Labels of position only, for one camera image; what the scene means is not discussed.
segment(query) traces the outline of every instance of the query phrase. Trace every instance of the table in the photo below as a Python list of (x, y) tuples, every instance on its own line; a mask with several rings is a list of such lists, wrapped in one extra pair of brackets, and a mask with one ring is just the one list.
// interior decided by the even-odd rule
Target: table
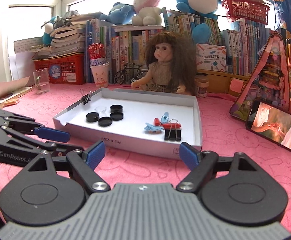
[[(34, 91), (20, 98), (18, 104), (5, 110), (26, 115), (36, 122), (54, 127), (54, 115), (76, 102), (85, 93), (96, 90), (94, 84), (56, 85), (51, 91), (36, 95)], [(214, 95), (198, 99), (203, 131), (203, 150), (212, 150), (220, 156), (233, 156), (244, 152), (268, 172), (287, 191), (289, 202), (281, 224), (291, 229), (291, 152), (261, 138), (245, 129), (242, 121), (229, 115), (233, 102), (225, 95)], [(87, 148), (92, 143), (71, 138), (71, 144)], [(0, 164), (0, 191), (21, 170), (20, 167)], [(115, 183), (163, 183), (174, 186), (188, 173), (188, 168), (179, 160), (163, 159), (107, 147), (106, 156), (95, 169), (111, 187)], [(67, 172), (58, 172), (68, 176)]]

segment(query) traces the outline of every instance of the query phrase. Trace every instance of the doll's dress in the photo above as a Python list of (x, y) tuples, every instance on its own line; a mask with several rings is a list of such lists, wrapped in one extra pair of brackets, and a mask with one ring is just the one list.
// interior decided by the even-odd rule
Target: doll's dress
[(149, 69), (152, 72), (150, 81), (141, 85), (141, 90), (165, 92), (166, 87), (171, 79), (170, 62), (153, 62), (149, 64)]

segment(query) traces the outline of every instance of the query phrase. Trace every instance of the doll's hair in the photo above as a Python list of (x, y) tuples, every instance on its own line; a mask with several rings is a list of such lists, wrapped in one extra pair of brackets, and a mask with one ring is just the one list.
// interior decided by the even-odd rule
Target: doll's hair
[(175, 92), (179, 83), (185, 85), (186, 90), (194, 95), (194, 76), (197, 72), (196, 48), (190, 40), (174, 32), (160, 32), (154, 35), (145, 48), (145, 63), (149, 65), (158, 61), (154, 56), (157, 44), (168, 43), (172, 46), (171, 80), (167, 85), (168, 92)]

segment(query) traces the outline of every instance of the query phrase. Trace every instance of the white box with pencil illustrations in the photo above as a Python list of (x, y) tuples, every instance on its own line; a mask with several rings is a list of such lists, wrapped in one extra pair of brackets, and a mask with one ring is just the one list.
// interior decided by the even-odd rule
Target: white box with pencil illustrations
[(225, 72), (226, 47), (209, 44), (196, 44), (197, 69)]

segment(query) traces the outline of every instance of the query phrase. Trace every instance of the miniature bicycle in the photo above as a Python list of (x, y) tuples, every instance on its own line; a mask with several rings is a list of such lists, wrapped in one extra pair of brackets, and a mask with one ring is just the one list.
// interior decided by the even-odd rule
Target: miniature bicycle
[[(138, 68), (134, 68), (134, 65), (136, 65), (135, 63), (126, 63), (124, 64), (124, 69), (118, 71), (114, 78), (113, 78), (113, 82), (114, 84), (117, 85), (122, 85), (123, 83), (125, 83), (126, 81), (130, 81), (131, 83), (144, 77), (147, 73), (147, 69), (140, 69), (143, 65), (136, 65)], [(133, 75), (132, 78), (130, 78), (130, 74), (128, 73), (128, 69), (132, 69), (133, 70), (137, 70), (136, 73)]]

